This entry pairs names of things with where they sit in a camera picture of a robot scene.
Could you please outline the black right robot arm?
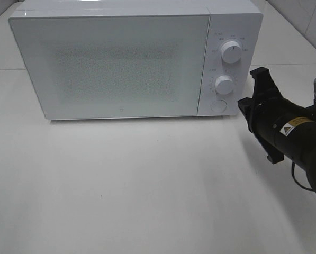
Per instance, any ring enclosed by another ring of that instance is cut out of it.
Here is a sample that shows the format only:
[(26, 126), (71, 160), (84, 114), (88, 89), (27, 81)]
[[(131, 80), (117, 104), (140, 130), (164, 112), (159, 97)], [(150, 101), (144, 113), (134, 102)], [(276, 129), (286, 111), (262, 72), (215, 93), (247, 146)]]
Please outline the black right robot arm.
[(269, 69), (259, 67), (250, 74), (253, 96), (238, 100), (249, 131), (271, 163), (288, 157), (293, 166), (301, 167), (310, 184), (307, 190), (316, 193), (316, 79), (313, 105), (301, 107), (283, 97)]

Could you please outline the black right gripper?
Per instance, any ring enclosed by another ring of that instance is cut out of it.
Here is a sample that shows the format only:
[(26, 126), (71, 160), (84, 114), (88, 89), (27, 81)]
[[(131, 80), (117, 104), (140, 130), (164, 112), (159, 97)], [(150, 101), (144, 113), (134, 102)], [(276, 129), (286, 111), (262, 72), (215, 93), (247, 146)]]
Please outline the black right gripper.
[(249, 131), (256, 135), (271, 163), (287, 156), (296, 164), (304, 164), (303, 152), (316, 122), (304, 114), (302, 107), (283, 98), (268, 68), (259, 67), (250, 75), (254, 79), (253, 97), (238, 100)]

